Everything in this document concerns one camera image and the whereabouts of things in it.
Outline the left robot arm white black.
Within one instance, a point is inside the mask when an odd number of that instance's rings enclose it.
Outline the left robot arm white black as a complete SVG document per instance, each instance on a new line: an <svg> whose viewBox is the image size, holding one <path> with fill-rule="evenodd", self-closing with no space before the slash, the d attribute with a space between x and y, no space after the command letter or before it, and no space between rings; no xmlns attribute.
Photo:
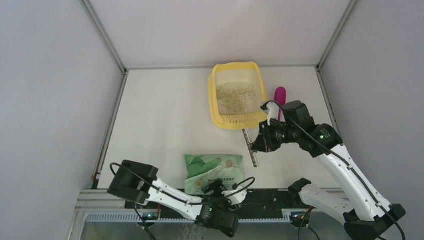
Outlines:
<svg viewBox="0 0 424 240"><path fill-rule="evenodd" d="M247 191L241 186L233 190L217 190L217 195L198 197L171 187L157 177L158 169L152 165L123 160L107 189L107 193L134 205L149 209L155 203L167 207L196 225L219 230L234 237L239 217L231 209L241 204Z"/></svg>

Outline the green cat litter bag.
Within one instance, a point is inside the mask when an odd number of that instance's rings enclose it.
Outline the green cat litter bag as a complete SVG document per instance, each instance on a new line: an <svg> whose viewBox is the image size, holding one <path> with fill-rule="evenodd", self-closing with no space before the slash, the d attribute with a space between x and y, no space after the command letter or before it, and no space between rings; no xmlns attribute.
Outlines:
<svg viewBox="0 0 424 240"><path fill-rule="evenodd" d="M188 172L184 181L184 191L189 195L202 195L203 189L222 180L231 188L245 180L242 168L243 156L234 154L184 155Z"/></svg>

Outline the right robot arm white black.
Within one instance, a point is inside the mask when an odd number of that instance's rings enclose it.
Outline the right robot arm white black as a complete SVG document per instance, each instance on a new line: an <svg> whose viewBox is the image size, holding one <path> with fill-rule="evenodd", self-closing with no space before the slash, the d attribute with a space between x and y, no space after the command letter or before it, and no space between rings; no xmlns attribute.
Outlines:
<svg viewBox="0 0 424 240"><path fill-rule="evenodd" d="M284 105L269 100L260 108L267 119L260 122L249 150L270 153L284 144L298 144L331 174L347 196L334 196L301 178L288 188L293 207L307 205L322 211L341 223L353 240L381 240L390 227L399 225L406 210L401 204L391 203L370 183L331 125L315 123L299 100Z"/></svg>

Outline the pink plastic litter scoop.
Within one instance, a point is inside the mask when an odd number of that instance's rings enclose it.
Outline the pink plastic litter scoop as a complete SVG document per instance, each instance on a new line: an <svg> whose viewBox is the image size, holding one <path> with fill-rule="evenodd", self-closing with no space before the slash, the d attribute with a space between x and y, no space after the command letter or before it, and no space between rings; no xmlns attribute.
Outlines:
<svg viewBox="0 0 424 240"><path fill-rule="evenodd" d="M287 90L284 87L277 87L274 92L274 101L283 106L287 100Z"/></svg>

